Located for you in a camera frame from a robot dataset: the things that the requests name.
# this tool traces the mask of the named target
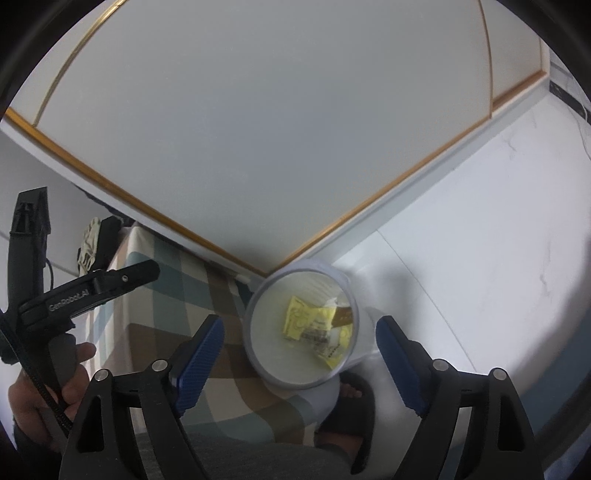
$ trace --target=candy wrapper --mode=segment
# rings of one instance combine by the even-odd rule
[[[283,335],[308,343],[330,369],[335,368],[349,348],[353,333],[350,307],[314,307],[292,297],[285,315]]]

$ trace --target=white wall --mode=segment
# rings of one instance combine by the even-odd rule
[[[82,232],[90,220],[106,218],[109,212],[89,200],[84,193],[36,158],[17,146],[0,132],[0,309],[7,308],[7,256],[8,235],[17,194],[36,187],[48,187],[52,233],[47,241],[47,258],[54,266],[55,285],[74,279],[76,252],[82,241]],[[46,289],[49,288],[45,269]],[[72,331],[80,342],[83,331]],[[9,434],[12,413],[8,405],[7,390],[20,371],[19,365],[0,362],[0,420]]]

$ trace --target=finger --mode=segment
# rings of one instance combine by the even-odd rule
[[[78,401],[64,410],[66,417],[68,417],[71,421],[74,421],[76,413],[78,413],[78,408],[80,408],[80,403],[81,402]]]
[[[96,353],[96,347],[90,342],[81,343],[76,345],[76,359],[79,364],[86,362],[94,357]]]
[[[57,401],[55,392],[46,386],[47,391]],[[8,388],[8,402],[13,413],[26,412],[39,408],[47,408],[45,400],[33,385],[33,382],[27,377],[20,377],[14,384]]]
[[[14,415],[14,421],[22,432],[33,442],[39,445],[47,445],[51,440],[51,435],[41,419],[39,410],[29,410]]]
[[[60,453],[60,444],[57,443],[57,440],[54,440],[53,438],[51,439],[51,442],[49,443],[48,448],[52,452]]]
[[[57,401],[56,394],[47,387],[49,393]],[[18,427],[31,440],[47,445],[51,435],[47,431],[39,409],[47,408],[45,401],[26,375],[20,375],[17,381],[8,388],[8,401]]]
[[[18,377],[17,377],[17,381],[25,381],[25,380],[28,380],[28,379],[29,379],[29,376],[27,375],[27,372],[25,372],[21,368],[21,371],[19,372]]]
[[[84,393],[90,383],[88,372],[82,365],[76,367],[76,372],[70,381],[61,390],[61,395],[68,405],[77,403],[84,397]]]

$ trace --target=wooden trim strip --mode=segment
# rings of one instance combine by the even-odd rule
[[[281,264],[277,268],[275,268],[273,271],[279,270],[280,268],[285,267],[288,263],[293,262],[296,258],[298,258],[301,254],[303,254],[308,249],[310,249],[313,245],[315,245],[316,243],[320,242],[323,238],[330,235],[337,228],[340,228],[341,226],[343,226],[346,222],[351,220],[354,216],[358,215],[363,210],[365,210],[367,207],[369,207],[373,202],[376,202],[377,200],[379,200],[382,196],[386,195],[394,187],[398,186],[404,180],[409,178],[411,175],[418,172],[421,168],[423,168],[429,162],[433,161],[435,158],[437,158],[439,155],[441,155],[443,152],[445,152],[448,148],[450,148],[451,146],[453,146],[454,144],[459,142],[465,136],[472,133],[474,130],[476,130],[479,126],[481,126],[482,124],[484,124],[488,120],[490,120],[490,117],[487,115],[482,120],[477,121],[470,128],[463,131],[461,134],[452,138],[445,145],[443,145],[442,147],[435,150],[435,152],[431,153],[428,157],[421,160],[414,167],[409,168],[402,175],[398,176],[394,181],[388,183],[385,187],[378,190],[377,193],[373,194],[370,198],[368,198],[367,200],[365,200],[361,204],[357,205],[357,207],[355,207],[353,210],[351,210],[348,213],[345,213],[342,217],[340,217],[333,224],[331,224],[330,226],[328,226],[327,228],[322,230],[314,238],[312,238],[311,240],[308,240],[305,244],[303,244],[301,247],[299,247],[298,250],[293,252],[289,257],[287,257],[283,262],[281,262]]]
[[[43,115],[43,112],[45,111],[45,108],[47,107],[47,104],[49,103],[49,100],[51,99],[53,92],[56,91],[57,85],[60,83],[63,76],[66,74],[68,68],[70,68],[70,65],[72,65],[74,59],[78,56],[80,51],[93,37],[93,35],[98,31],[98,29],[102,27],[102,25],[109,19],[109,17],[113,15],[119,9],[119,7],[123,5],[126,1],[127,0],[115,0],[115,2],[109,8],[107,8],[107,10],[105,10],[99,18],[95,20],[95,22],[90,26],[88,31],[84,34],[84,37],[82,37],[82,39],[78,42],[78,45],[76,45],[74,50],[72,50],[64,64],[61,66],[59,72],[57,72],[57,75],[53,79],[53,82],[49,86],[49,89],[47,90],[47,93],[45,94],[45,97],[41,102],[39,111],[37,112],[35,119],[33,120],[33,127],[39,125],[39,122],[41,121],[41,115]]]
[[[492,49],[491,49],[491,37],[488,33],[488,24],[486,23],[486,15],[484,14],[484,7],[482,6],[482,0],[478,0],[478,5],[480,6],[480,14],[482,15],[482,23],[484,25],[484,33],[486,35],[486,48],[488,49],[488,68],[489,68],[489,78],[491,83],[490,89],[490,96],[491,96],[491,104],[490,104],[490,114],[489,118],[492,118],[493,108],[493,95],[495,94],[495,88],[493,84],[493,74],[492,74]]]
[[[18,113],[16,113],[12,108],[8,108],[6,111],[5,117],[13,123],[15,127],[18,127],[23,133],[25,133],[29,138],[35,141],[37,144],[44,147],[49,152],[53,153],[56,157],[58,157],[63,163],[67,164],[73,170],[81,174],[84,178],[91,181],[95,185],[99,186],[101,189],[106,190],[111,195],[115,196],[119,200],[128,205],[131,205],[135,209],[139,210],[140,212],[144,213],[145,215],[149,216],[151,219],[161,223],[162,225],[167,226],[171,230],[183,235],[185,238],[195,242],[196,244],[201,245],[208,250],[211,250],[215,254],[220,255],[221,257],[234,262],[241,267],[246,268],[247,270],[252,271],[260,275],[261,277],[266,277],[267,274],[264,273],[262,270],[249,265],[245,261],[241,260],[238,257],[226,252],[224,249],[218,247],[217,245],[211,243],[209,240],[204,239],[203,237],[197,235],[196,233],[192,232],[191,230],[187,229],[180,223],[175,222],[174,220],[170,219],[166,215],[163,215],[158,210],[152,208],[150,205],[139,200],[139,198],[134,197],[132,194],[126,192],[124,189],[116,185],[115,183],[111,182],[96,170],[90,168],[84,162],[78,160],[74,155],[70,154],[68,151],[61,148],[57,145],[53,140],[45,136],[42,132],[40,132],[37,128],[30,125],[23,117],[21,117]]]
[[[493,106],[494,110],[498,110],[500,107],[502,107],[503,105],[505,105],[513,97],[519,95],[525,89],[528,89],[533,84],[535,84],[536,82],[538,82],[542,78],[546,77],[546,75],[548,75],[546,72],[544,72],[543,70],[540,70],[540,71],[535,72],[534,74],[530,75],[529,77],[527,77],[522,82],[519,82],[517,85],[515,85],[512,88],[510,88],[506,92],[501,93],[492,102],[492,106]]]

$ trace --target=blue gripper pad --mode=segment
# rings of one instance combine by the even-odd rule
[[[224,339],[222,319],[208,315],[193,338],[182,345],[169,373],[170,384],[176,391],[174,408],[181,417],[193,408],[209,377]]]
[[[420,343],[404,335],[391,316],[378,320],[375,337],[404,404],[424,416],[431,403],[431,357]]]

